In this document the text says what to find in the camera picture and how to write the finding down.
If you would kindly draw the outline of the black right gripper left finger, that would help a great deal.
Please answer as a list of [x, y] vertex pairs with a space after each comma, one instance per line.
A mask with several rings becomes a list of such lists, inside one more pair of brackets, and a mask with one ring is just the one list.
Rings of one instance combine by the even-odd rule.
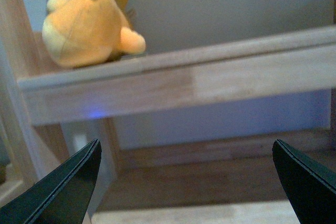
[[96, 186], [101, 143], [93, 140], [1, 207], [1, 223], [82, 223]]

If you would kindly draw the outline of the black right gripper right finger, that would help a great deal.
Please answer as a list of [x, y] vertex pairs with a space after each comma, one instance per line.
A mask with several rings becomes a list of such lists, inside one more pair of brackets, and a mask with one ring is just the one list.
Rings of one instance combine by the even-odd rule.
[[299, 222], [335, 223], [335, 172], [282, 140], [272, 158]]

